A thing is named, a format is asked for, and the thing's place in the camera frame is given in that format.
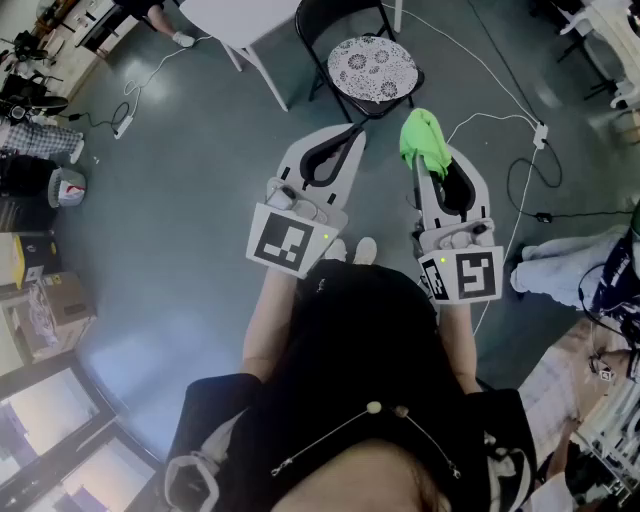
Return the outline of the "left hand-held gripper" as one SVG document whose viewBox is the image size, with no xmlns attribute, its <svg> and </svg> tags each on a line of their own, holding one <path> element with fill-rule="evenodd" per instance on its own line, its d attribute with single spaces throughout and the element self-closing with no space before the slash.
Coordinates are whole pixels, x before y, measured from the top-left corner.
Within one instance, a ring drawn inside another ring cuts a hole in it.
<svg viewBox="0 0 640 512">
<path fill-rule="evenodd" d="M 255 207 L 246 257 L 306 277 L 347 226 L 341 209 L 365 147 L 366 133 L 356 124 L 328 126 L 294 142 Z"/>
</svg>

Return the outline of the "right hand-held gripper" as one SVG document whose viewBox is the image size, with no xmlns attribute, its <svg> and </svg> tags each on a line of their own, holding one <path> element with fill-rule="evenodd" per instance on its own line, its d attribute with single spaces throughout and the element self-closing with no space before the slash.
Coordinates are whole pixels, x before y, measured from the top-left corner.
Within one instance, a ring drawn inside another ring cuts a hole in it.
<svg viewBox="0 0 640 512">
<path fill-rule="evenodd" d="M 469 158 L 451 145 L 448 150 L 444 199 L 440 175 L 427 169 L 422 156 L 414 157 L 417 206 L 426 230 L 419 236 L 421 280 L 437 304 L 497 300 L 504 248 L 495 244 L 495 223 L 484 218 L 489 215 L 488 187 Z M 468 222 L 457 224 L 458 217 Z"/>
</svg>

